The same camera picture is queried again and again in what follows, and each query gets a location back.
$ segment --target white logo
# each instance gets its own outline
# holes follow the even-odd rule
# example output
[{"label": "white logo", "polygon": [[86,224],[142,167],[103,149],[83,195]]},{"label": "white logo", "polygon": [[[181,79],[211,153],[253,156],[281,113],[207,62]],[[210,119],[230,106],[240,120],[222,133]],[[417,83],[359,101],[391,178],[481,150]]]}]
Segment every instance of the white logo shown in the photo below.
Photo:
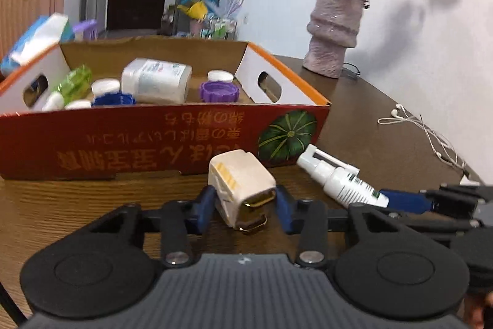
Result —
[{"label": "white logo", "polygon": [[243,257],[238,260],[238,263],[240,263],[241,265],[246,265],[248,263],[251,263],[251,259],[248,257]]}]

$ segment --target metal screw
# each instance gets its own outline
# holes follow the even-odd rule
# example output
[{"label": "metal screw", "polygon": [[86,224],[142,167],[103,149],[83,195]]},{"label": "metal screw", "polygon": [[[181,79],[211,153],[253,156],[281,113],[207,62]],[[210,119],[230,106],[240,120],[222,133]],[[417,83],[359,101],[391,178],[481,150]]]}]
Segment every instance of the metal screw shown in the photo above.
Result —
[{"label": "metal screw", "polygon": [[300,254],[300,259],[305,263],[319,263],[324,260],[324,255],[319,251],[304,251]]},{"label": "metal screw", "polygon": [[190,257],[187,253],[183,251],[176,251],[174,253],[169,253],[166,255],[166,262],[171,265],[181,265],[187,262]]}]

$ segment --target box handle hole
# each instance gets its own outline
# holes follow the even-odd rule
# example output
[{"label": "box handle hole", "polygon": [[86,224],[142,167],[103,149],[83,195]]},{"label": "box handle hole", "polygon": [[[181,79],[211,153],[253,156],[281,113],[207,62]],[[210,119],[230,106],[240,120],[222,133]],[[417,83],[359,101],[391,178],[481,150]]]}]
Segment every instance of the box handle hole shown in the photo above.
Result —
[{"label": "box handle hole", "polygon": [[257,83],[260,89],[265,92],[265,95],[267,95],[272,102],[279,101],[282,93],[281,87],[267,72],[263,71],[260,73]]},{"label": "box handle hole", "polygon": [[35,79],[31,85],[24,90],[23,99],[24,103],[28,108],[34,106],[36,101],[43,95],[43,93],[48,89],[48,80],[41,74]]}]

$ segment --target white earphone cable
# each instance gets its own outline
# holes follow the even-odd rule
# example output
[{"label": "white earphone cable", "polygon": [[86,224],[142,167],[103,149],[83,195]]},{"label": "white earphone cable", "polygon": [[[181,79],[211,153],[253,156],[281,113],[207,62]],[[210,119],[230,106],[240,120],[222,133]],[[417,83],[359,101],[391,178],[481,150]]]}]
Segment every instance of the white earphone cable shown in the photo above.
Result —
[{"label": "white earphone cable", "polygon": [[[466,167],[465,160],[462,157],[460,157],[459,154],[457,154],[454,146],[445,136],[428,127],[428,125],[426,125],[425,122],[423,122],[423,118],[421,117],[421,115],[419,115],[419,117],[413,114],[408,115],[406,109],[401,104],[397,104],[395,107],[396,109],[394,109],[391,113],[393,117],[380,118],[377,120],[377,123],[380,125],[392,125],[392,124],[403,123],[403,122],[413,123],[414,125],[418,126],[420,129],[422,129],[425,132],[426,137],[430,142],[431,149],[433,150],[433,153],[437,156],[438,159],[440,159],[446,165],[457,167],[461,170],[465,169]],[[399,110],[402,110],[405,117],[398,115]],[[438,142],[445,156],[442,155],[441,152],[438,152],[436,150],[435,144],[433,144],[433,141],[431,140],[432,137],[435,138],[435,140]]]}]

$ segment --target white spray bottle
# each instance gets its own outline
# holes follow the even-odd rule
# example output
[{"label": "white spray bottle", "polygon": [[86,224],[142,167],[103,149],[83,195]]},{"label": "white spray bottle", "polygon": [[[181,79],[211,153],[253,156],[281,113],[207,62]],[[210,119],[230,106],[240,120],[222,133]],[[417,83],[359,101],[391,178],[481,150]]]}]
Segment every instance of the white spray bottle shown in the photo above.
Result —
[{"label": "white spray bottle", "polygon": [[339,159],[309,145],[298,158],[299,167],[306,170],[313,180],[324,187],[324,192],[345,208],[353,202],[376,205],[385,208],[389,199],[375,191],[368,183],[358,179],[357,167],[345,164]]}]

